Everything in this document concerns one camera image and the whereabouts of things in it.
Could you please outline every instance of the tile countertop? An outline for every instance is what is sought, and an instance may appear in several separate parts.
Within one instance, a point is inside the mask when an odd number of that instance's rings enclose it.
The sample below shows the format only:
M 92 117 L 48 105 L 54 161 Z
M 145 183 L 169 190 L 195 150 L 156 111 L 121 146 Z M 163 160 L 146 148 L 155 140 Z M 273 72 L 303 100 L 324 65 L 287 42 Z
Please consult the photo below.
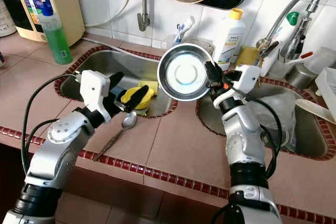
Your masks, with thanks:
M 119 40 L 87 36 L 134 51 L 159 56 L 163 53 Z M 96 46 L 83 40 L 77 42 L 71 47 L 74 62 Z M 24 109 L 30 95 L 43 82 L 63 73 L 69 65 L 55 64 L 46 44 L 23 39 L 18 34 L 1 38 L 0 51 L 8 58 L 6 68 L 0 70 L 0 101 L 5 104 L 0 106 L 0 143 L 19 148 L 20 140 L 16 137 L 19 133 L 15 131 L 22 131 Z M 54 87 L 48 86 L 33 103 L 27 132 L 41 121 L 64 116 L 78 106 L 83 107 L 83 104 L 58 96 Z M 125 132 L 107 151 L 108 158 L 103 159 L 106 164 L 94 163 L 90 160 L 92 153 L 99 152 L 107 139 L 120 129 L 124 115 L 118 114 L 113 123 L 96 130 L 76 165 L 223 206 L 227 203 L 230 187 L 226 139 L 202 126 L 195 114 L 195 106 L 196 102 L 179 102 L 175 111 L 162 118 L 139 118 L 136 126 Z M 45 137 L 46 128 L 38 131 L 36 136 Z M 38 145 L 32 144 L 30 151 L 36 149 Z M 270 156 L 271 151 L 267 150 L 267 161 Z M 269 187 L 276 202 L 281 204 L 281 213 L 316 223 L 333 223 L 330 218 L 323 217 L 328 216 L 335 218 L 333 221 L 336 223 L 335 168 L 335 157 L 316 161 L 280 152 Z

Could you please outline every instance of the blue bottle cap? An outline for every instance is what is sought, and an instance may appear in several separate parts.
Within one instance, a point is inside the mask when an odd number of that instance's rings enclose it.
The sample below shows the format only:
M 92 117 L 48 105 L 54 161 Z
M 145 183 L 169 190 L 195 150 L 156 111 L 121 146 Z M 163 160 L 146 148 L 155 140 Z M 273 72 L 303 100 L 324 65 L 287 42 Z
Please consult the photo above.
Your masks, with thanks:
M 43 2 L 43 6 L 41 7 L 41 10 L 44 16 L 51 16 L 54 13 L 53 7 L 51 6 L 50 3 L 47 3 L 47 2 Z

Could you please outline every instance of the toothbrush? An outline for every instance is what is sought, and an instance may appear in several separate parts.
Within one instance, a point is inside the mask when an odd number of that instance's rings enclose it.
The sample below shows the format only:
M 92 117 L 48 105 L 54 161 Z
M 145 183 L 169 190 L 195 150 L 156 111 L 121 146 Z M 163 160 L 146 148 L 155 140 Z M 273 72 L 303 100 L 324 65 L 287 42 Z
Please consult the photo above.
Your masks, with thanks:
M 189 31 L 192 26 L 195 24 L 196 19 L 194 16 L 190 16 L 181 26 L 181 31 L 175 36 L 174 42 L 181 42 L 183 40 L 183 37 L 187 31 Z

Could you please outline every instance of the spoon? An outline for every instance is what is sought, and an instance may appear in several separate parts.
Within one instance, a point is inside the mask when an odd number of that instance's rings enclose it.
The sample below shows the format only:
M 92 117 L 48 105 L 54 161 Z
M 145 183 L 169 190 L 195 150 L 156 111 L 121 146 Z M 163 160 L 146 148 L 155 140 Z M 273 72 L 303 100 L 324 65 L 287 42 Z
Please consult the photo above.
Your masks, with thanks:
M 101 151 L 93 159 L 93 161 L 96 162 L 98 159 L 100 159 L 100 157 L 117 141 L 117 139 L 119 138 L 119 136 L 121 135 L 123 131 L 133 128 L 135 126 L 135 123 L 137 122 L 136 120 L 137 120 L 137 117 L 134 111 L 127 114 L 124 120 L 122 120 L 121 130 L 106 143 L 106 145 L 103 147 L 103 149 L 101 149 Z

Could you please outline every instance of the faucet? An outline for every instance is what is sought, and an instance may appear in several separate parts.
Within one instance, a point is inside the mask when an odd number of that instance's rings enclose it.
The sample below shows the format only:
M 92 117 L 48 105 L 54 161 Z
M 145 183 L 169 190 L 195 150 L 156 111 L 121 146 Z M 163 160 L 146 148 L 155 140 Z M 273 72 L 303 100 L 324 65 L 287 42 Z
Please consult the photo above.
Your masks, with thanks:
M 278 30 L 283 19 L 299 1 L 300 0 L 292 0 L 291 2 L 289 2 L 289 4 L 286 6 L 285 9 L 283 9 L 278 19 L 273 24 L 266 38 L 258 40 L 258 42 L 256 43 L 256 47 L 258 48 L 260 54 L 262 54 L 270 46 L 272 37 Z M 307 28 L 311 21 L 311 18 L 309 16 L 311 13 L 314 13 L 316 11 L 319 2 L 320 0 L 311 0 L 309 5 L 307 6 L 306 16 L 302 17 L 300 24 L 295 28 L 295 30 L 285 42 L 284 47 L 281 49 L 280 55 L 284 59 L 292 60 L 299 57 L 303 48 L 303 42 L 306 38 Z
M 147 0 L 142 0 L 142 14 L 138 13 L 139 30 L 145 31 L 150 25 L 150 20 L 147 13 Z

